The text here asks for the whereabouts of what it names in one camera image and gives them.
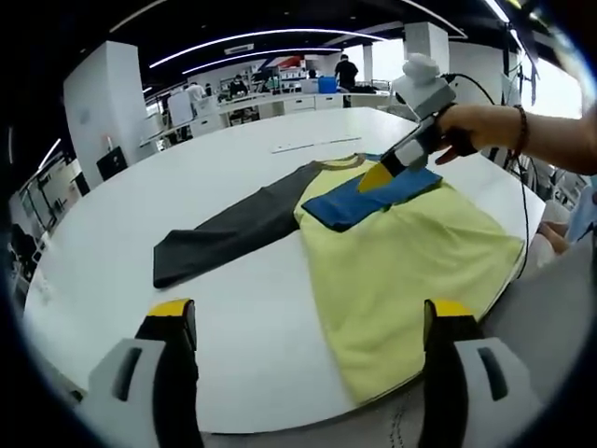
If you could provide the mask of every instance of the yellow t-shirt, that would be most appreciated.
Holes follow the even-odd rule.
[[[358,403],[421,371],[425,299],[459,301],[481,317],[508,281],[522,248],[520,239],[506,235],[445,182],[342,233],[301,208],[373,164],[322,172],[295,209],[319,318]]]

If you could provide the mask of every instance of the white round table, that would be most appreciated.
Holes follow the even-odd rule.
[[[79,201],[55,230],[27,297],[28,333],[87,388],[93,367],[134,336],[154,304],[189,297],[202,431],[273,431],[353,410],[320,328],[298,232],[162,291],[152,286],[153,247],[302,164],[382,153],[413,126],[371,108],[305,112],[207,134],[137,163]],[[292,147],[301,148],[272,153]],[[429,167],[525,237],[517,179],[480,155]],[[530,190],[527,203],[533,235],[544,205]]]

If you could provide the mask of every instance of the led light strip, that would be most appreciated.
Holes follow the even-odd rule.
[[[195,47],[191,47],[190,49],[183,49],[182,51],[178,51],[175,54],[168,56],[167,58],[161,59],[156,63],[152,63],[149,65],[149,68],[155,68],[158,65],[162,65],[163,63],[167,63],[178,56],[182,56],[183,54],[190,53],[191,51],[195,51],[196,49],[204,49],[206,47],[210,47],[212,45],[221,44],[222,42],[229,42],[230,40],[237,40],[237,39],[245,39],[247,37],[256,37],[258,35],[280,35],[284,33],[323,33],[329,35],[352,35],[354,37],[365,37],[367,39],[372,40],[389,40],[383,37],[377,37],[376,35],[366,35],[364,33],[357,33],[354,31],[342,31],[342,30],[327,30],[321,28],[288,28],[283,30],[268,30],[268,31],[258,31],[255,33],[246,33],[244,35],[231,35],[229,37],[222,37],[221,39],[212,40],[211,42],[205,42],[204,44],[196,45]]]
[[[217,65],[219,63],[227,63],[229,61],[236,61],[237,59],[241,58],[250,58],[252,56],[261,56],[263,54],[272,54],[272,53],[306,53],[309,51],[341,51],[342,49],[324,49],[324,48],[317,48],[317,49],[270,49],[268,51],[258,51],[256,53],[249,53],[249,54],[241,54],[239,56],[232,56],[231,58],[220,59],[219,61],[214,61],[212,63],[205,63],[203,65],[199,65],[194,68],[189,68],[183,72],[183,75],[186,75],[191,72],[195,72],[197,70],[201,70],[202,68],[211,67],[212,65]]]
[[[116,24],[112,28],[110,28],[110,33],[114,33],[121,26],[126,25],[128,22],[130,22],[131,20],[135,19],[136,17],[139,17],[141,14],[144,14],[144,13],[148,12],[148,10],[150,10],[152,7],[156,7],[157,5],[160,5],[160,4],[162,4],[162,3],[166,2],[166,1],[167,0],[156,0],[155,2],[147,5],[146,7],[142,7],[137,12],[133,12],[125,20],[120,21],[118,24]]]
[[[495,14],[500,21],[502,21],[505,24],[510,23],[510,18],[507,16],[506,12],[502,8],[500,8],[500,6],[498,5],[498,3],[495,0],[483,0],[483,1],[493,11],[493,14]],[[524,49],[524,47],[522,46],[522,42],[519,38],[518,32],[516,30],[509,30],[509,32],[510,32],[510,35],[512,36],[512,38],[516,41],[516,44],[519,46],[521,51],[523,53],[525,53],[529,57],[529,59],[531,59],[531,56],[528,55],[528,53],[526,52],[526,49]]]
[[[56,149],[56,147],[60,144],[61,141],[62,141],[62,139],[59,138],[58,140],[56,140],[56,143],[54,143],[54,145],[52,145],[52,147],[49,149],[48,154],[46,154],[46,157],[44,157],[44,160],[42,160],[41,163],[39,164],[39,166],[37,167],[38,172],[42,170],[42,168],[46,164],[46,161],[48,161],[49,156],[54,151],[54,149]]]
[[[400,1],[403,2],[403,3],[406,3],[407,5],[411,5],[412,7],[416,7],[417,9],[420,9],[422,12],[425,12],[425,13],[429,14],[434,19],[436,19],[438,21],[441,21],[443,24],[445,24],[449,28],[452,28],[452,30],[454,30],[456,33],[458,33],[459,35],[461,35],[464,39],[468,39],[468,36],[465,34],[465,32],[463,30],[461,30],[460,28],[458,28],[453,23],[447,21],[446,19],[444,19],[443,17],[441,17],[439,14],[436,14],[431,9],[427,9],[426,7],[424,7],[422,5],[419,5],[418,3],[413,2],[412,0],[400,0]]]

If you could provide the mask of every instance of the blue container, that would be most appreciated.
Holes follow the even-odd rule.
[[[320,77],[317,81],[320,93],[336,93],[336,79],[334,77]]]

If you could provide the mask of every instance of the floor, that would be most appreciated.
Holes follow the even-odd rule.
[[[423,427],[423,383],[418,380],[353,413],[298,429],[256,435],[203,433],[206,448],[409,448]]]

